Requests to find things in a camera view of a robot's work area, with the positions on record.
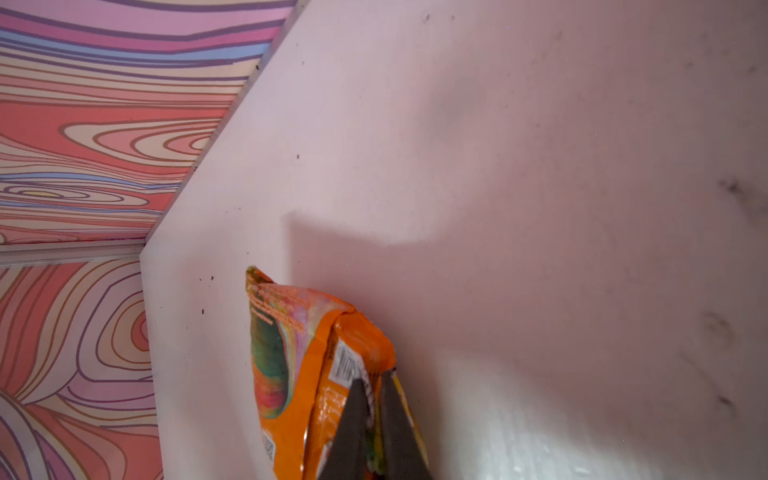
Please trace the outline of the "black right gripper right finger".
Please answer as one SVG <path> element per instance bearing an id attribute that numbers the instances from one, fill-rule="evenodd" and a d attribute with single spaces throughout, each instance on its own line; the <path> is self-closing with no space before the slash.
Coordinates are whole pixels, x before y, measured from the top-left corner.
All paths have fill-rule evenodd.
<path id="1" fill-rule="evenodd" d="M 393 370 L 382 375 L 380 411 L 385 477 L 393 480 L 431 480 L 431 472 L 416 440 Z"/>

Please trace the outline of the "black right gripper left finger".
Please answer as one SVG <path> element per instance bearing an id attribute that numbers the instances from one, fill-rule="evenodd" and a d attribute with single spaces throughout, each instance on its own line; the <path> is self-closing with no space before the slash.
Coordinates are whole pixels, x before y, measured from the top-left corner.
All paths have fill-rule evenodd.
<path id="1" fill-rule="evenodd" d="M 365 436 L 368 403 L 365 384 L 355 379 L 350 385 L 336 435 L 328 452 L 320 480 L 361 480 L 366 470 Z"/>

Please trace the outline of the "orange candy bag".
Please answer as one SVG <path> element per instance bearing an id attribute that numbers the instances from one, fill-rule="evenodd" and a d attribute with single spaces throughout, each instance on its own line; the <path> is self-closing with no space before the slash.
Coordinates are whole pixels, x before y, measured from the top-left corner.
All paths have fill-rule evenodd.
<path id="1" fill-rule="evenodd" d="M 350 385 L 362 379 L 368 403 L 363 479 L 387 479 L 380 393 L 393 370 L 419 448 L 426 447 L 396 373 L 388 337 L 353 305 L 317 290 L 245 273 L 251 364 L 265 453 L 279 479 L 319 479 Z"/>

